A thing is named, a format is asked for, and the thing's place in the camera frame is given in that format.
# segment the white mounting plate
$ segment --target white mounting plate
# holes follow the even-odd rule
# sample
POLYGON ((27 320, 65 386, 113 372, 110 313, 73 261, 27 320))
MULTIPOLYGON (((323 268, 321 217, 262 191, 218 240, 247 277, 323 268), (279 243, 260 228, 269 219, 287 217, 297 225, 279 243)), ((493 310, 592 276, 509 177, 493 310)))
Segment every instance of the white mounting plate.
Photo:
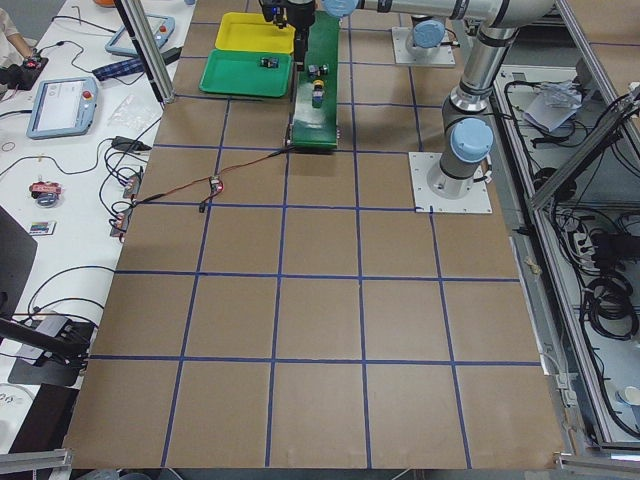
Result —
MULTIPOLYGON (((437 50, 427 51, 424 54, 415 55, 407 50, 407 37, 411 33, 409 27, 393 27, 391 36, 393 38, 393 51, 396 55, 396 63, 398 65, 413 65, 416 67, 440 67, 453 68, 456 66, 456 60, 453 57, 451 47, 438 47, 437 50)), ((449 35, 445 33, 444 42, 449 41, 449 35)))
MULTIPOLYGON (((413 184, 413 200, 416 212, 429 213, 492 213, 491 201, 484 182, 474 183, 467 195, 458 200, 443 198, 431 190, 427 184, 429 169, 440 161, 441 153, 409 152, 411 183, 413 184)), ((484 174, 478 167, 475 178, 484 174)))

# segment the white table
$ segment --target white table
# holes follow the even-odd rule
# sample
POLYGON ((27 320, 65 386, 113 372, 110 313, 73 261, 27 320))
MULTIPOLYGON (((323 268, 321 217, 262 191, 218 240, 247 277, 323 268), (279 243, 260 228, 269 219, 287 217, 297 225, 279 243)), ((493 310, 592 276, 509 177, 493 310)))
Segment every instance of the white table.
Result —
MULTIPOLYGON (((176 20, 176 28, 165 49, 181 46, 187 34, 193 7, 185 5, 183 0, 143 0, 147 13, 158 13, 172 16, 176 20)), ((117 30, 121 25, 120 18, 114 8, 97 6, 92 0, 68 0, 60 11, 60 15, 77 16, 80 7, 83 20, 97 23, 117 30)), ((72 40, 85 49, 76 63, 86 70, 123 60, 107 53, 104 45, 112 35, 87 24, 80 25, 69 19, 55 20, 38 47, 53 45, 62 40, 72 40)), ((44 56, 49 64, 44 69, 39 81, 88 76, 71 65, 79 48, 72 44, 64 44, 45 50, 44 56)), ((176 63, 168 67, 170 75, 175 72, 176 63)), ((122 77, 131 82, 135 75, 122 77)), ((6 101, 0 102, 0 114, 4 112, 31 109, 37 92, 36 84, 31 91, 18 92, 6 101)), ((47 140, 31 140, 25 132, 29 115, 16 115, 0 119, 0 146, 7 150, 15 144, 11 151, 0 150, 0 171, 23 156, 48 155, 56 158, 62 168, 67 171, 78 171, 89 168, 95 162, 96 147, 105 138, 121 135, 136 138, 153 120, 159 118, 162 109, 156 101, 146 77, 132 86, 126 86, 116 80, 107 80, 99 84, 98 106, 93 125, 86 135, 47 140), (133 96, 152 118, 144 126, 110 124, 110 117, 120 104, 129 96, 133 96)), ((141 140, 148 145, 153 143, 157 125, 147 132, 141 140)), ((139 162, 125 160, 123 165, 141 165, 139 162)), ((115 268, 120 255, 121 243, 117 238, 109 236, 111 227, 107 211, 100 204, 98 189, 107 175, 104 162, 100 158, 98 167, 85 174, 63 175, 49 160, 25 160, 0 177, 0 205, 7 210, 25 229, 29 229, 34 221, 57 222, 55 232, 51 236, 36 237, 38 252, 35 264, 18 306, 18 312, 26 312, 27 302, 35 290, 55 273, 79 265, 103 265, 115 268), (30 197, 28 187, 38 181, 54 181, 62 184, 61 201, 53 208, 38 207, 30 197)), ((122 198, 122 187, 113 179, 104 188, 105 202, 111 205, 122 198)), ((100 270, 78 270, 65 274, 54 280, 38 296, 38 304, 62 297, 85 297, 104 304, 112 275, 100 270)), ((58 307, 59 311, 83 315, 99 323, 102 314, 98 307, 85 302, 65 302, 58 307)), ((16 342, 5 340, 0 345, 0 352, 15 355, 19 348, 16 342)), ((0 357, 0 382, 6 382, 14 360, 0 357)), ((38 387, 27 387, 33 393, 38 387)), ((17 433, 24 414, 0 409, 0 453, 6 453, 17 433)))

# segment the yellow tray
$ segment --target yellow tray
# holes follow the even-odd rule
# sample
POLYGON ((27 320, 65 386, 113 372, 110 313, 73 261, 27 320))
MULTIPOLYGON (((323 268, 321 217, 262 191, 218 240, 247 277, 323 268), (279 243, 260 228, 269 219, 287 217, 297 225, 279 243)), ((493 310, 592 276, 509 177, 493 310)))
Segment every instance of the yellow tray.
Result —
POLYGON ((293 35, 292 27, 279 29, 273 23, 267 23, 260 13, 229 12, 222 16, 216 48, 290 54, 293 35))

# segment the blue tablet frame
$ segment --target blue tablet frame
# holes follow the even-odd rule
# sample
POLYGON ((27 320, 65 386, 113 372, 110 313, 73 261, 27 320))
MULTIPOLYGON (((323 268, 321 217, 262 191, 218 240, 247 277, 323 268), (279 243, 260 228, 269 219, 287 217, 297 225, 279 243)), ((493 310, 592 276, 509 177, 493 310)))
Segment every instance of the blue tablet frame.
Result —
POLYGON ((29 120, 29 127, 27 128, 27 137, 34 140, 40 140, 43 138, 56 138, 56 137, 69 137, 74 135, 84 135, 89 130, 91 123, 93 122, 93 115, 97 106, 98 100, 98 84, 91 77, 76 77, 76 78, 63 78, 58 80, 47 80, 40 84, 38 87, 38 93, 36 95, 35 102, 33 104, 33 111, 31 112, 31 119, 29 120), (44 92, 47 87, 55 83, 69 83, 82 81, 82 95, 84 92, 91 93, 91 98, 80 99, 80 105, 78 106, 78 112, 76 115, 76 124, 71 128, 59 128, 52 130, 38 130, 38 122, 42 114, 42 105, 44 103, 44 92))
MULTIPOLYGON (((156 45, 158 46, 158 48, 161 48, 165 43, 167 43, 167 40, 169 40, 169 37, 175 30, 176 20, 175 18, 168 17, 166 15, 153 15, 150 13, 147 14, 147 17, 162 18, 164 20, 161 26, 164 26, 167 30, 165 32, 161 32, 160 30, 156 30, 155 32, 153 32, 153 36, 156 40, 156 45)), ((121 55, 123 57, 137 57, 138 52, 136 52, 135 48, 128 49, 119 47, 117 45, 122 35, 128 35, 128 32, 124 28, 124 25, 120 27, 120 29, 113 35, 111 40, 107 42, 104 47, 105 50, 114 55, 121 55)))

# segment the black monitor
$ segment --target black monitor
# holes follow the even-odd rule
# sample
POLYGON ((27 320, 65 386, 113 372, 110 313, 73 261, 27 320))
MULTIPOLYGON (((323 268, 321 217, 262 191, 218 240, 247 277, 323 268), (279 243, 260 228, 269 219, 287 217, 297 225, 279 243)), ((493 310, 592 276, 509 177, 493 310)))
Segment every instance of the black monitor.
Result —
POLYGON ((78 362, 84 359, 89 348, 93 327, 69 321, 70 328, 82 330, 74 339, 69 339, 51 337, 12 320, 31 274, 36 250, 37 242, 0 207, 0 341, 8 338, 31 345, 54 354, 57 360, 43 356, 31 364, 16 359, 9 380, 23 384, 72 385, 78 373, 78 362))

